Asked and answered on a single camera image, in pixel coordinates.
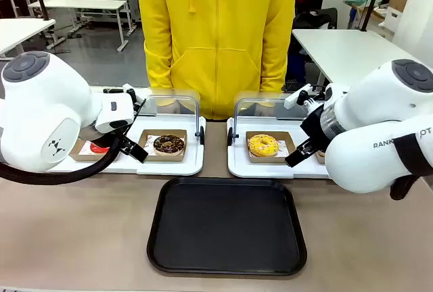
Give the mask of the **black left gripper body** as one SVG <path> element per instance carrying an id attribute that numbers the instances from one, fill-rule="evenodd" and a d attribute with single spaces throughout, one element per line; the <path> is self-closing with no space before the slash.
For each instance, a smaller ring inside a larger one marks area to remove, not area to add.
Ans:
<path id="1" fill-rule="evenodd" d="M 106 134 L 106 141 L 108 142 L 108 145 L 113 144 L 115 139 L 120 139 L 121 142 L 127 143 L 129 145 L 133 144 L 133 141 L 128 138 L 128 132 L 131 129 L 131 125 L 126 125 L 120 128 L 117 128 L 109 133 Z"/>

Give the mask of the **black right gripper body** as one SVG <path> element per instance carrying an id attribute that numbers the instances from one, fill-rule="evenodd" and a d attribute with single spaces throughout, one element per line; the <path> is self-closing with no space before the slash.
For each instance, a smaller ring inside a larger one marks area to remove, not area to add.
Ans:
<path id="1" fill-rule="evenodd" d="M 330 144 L 330 139 L 324 133 L 321 127 L 321 115 L 323 113 L 323 105 L 320 105 L 312 111 L 300 125 L 301 129 L 307 135 L 307 141 L 310 144 Z"/>

